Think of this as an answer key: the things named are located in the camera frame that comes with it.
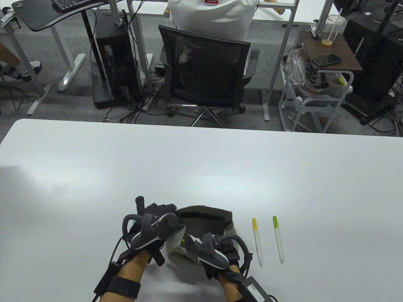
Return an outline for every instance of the yellow-capped pen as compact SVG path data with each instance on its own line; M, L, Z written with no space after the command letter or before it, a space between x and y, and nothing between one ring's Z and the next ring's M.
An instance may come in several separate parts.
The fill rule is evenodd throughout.
M278 232L277 216L273 216L273 224L274 224L274 233L276 234L278 257L280 258L281 264L283 264L283 257L284 257L283 256L283 247L281 246L280 234Z
M253 226L253 235L255 236L256 253L258 255L259 265L260 265L260 267L262 267L263 266L263 254L262 254L262 248L261 248L261 244L260 244L258 224L256 223L256 218L252 218L252 226Z

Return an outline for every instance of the chair base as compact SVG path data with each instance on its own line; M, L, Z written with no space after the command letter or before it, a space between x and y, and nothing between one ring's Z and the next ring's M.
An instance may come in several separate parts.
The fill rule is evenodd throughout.
M194 127L196 123L200 120L200 118L205 114L208 113L213 120L215 120L222 128L227 128L227 126L223 123L223 121L214 113L213 109L220 109L221 107L208 107L208 106L197 106L197 105L191 105L191 104L168 104L168 112L167 115L169 117L173 117L174 113L171 110L171 108L189 108L189 109L200 109L199 115L196 117L196 119L193 121L193 123L190 125L191 127ZM244 105L241 105L239 108L240 113L244 113L246 110L246 107Z

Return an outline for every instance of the person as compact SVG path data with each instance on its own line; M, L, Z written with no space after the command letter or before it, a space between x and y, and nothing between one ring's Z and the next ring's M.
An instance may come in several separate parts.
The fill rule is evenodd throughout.
M31 76L21 60L2 43L0 43L0 61L8 64L7 67L3 67L3 73L5 75L16 79L23 79L24 81L31 80ZM42 70L40 61L32 61L29 63L36 74Z
M144 198L139 196L136 198L136 206L137 206L137 214L143 216L145 213L152 214L157 219L159 217L164 216L167 213L174 213L176 211L176 206L174 204L170 205L156 205L152 203L148 207L144 207ZM142 222L137 221L133 224L129 231L129 236L132 235L134 237L137 236L139 232L143 229L141 226ZM140 283L141 278L144 274L145 268L152 256L152 254L156 250L160 250L164 245L165 240L161 240L160 236L158 236L158 240L151 240L149 244L146 246L143 245L143 248L139 250L135 254L134 257L129 257L120 268L117 277L127 279L135 282ZM223 253L228 261L229 261L229 269L239 273L239 254L237 250L234 248L232 243L225 243L220 246L220 252ZM217 279L225 294L225 298L227 302L244 302L241 293L237 289L237 285L235 283L230 282L227 280L219 270L213 266L207 265L202 263L203 268L206 271L206 275L208 279L215 278ZM130 298L127 296L122 296L115 292L106 291L101 299L100 302L133 302L135 299Z
M146 248L143 248L132 260L125 262L121 267L118 276L121 278L129 279L131 281L140 283L141 277L143 276L145 267L147 266L148 260L150 259L150 254ZM234 272L239 273L239 267L235 264L230 266L230 269ZM226 280L218 272L218 280L224 290L225 298L227 302L243 301L241 293L237 289L235 283L231 283ZM100 302L133 302L135 299L120 296L116 293L106 292Z
M177 29L240 42L247 41L257 4L258 0L168 0L170 20Z

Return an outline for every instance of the keyboard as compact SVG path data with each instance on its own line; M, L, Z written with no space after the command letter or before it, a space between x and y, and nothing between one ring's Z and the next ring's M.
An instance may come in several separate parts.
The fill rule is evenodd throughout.
M68 10L73 10L75 8L84 6L90 2L93 2L93 0L52 0L52 2L60 11L66 12Z

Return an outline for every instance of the white shirt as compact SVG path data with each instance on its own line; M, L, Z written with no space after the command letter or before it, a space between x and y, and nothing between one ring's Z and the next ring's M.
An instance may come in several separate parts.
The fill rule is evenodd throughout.
M258 0L168 0L170 19L177 29L241 42L247 41L257 3Z

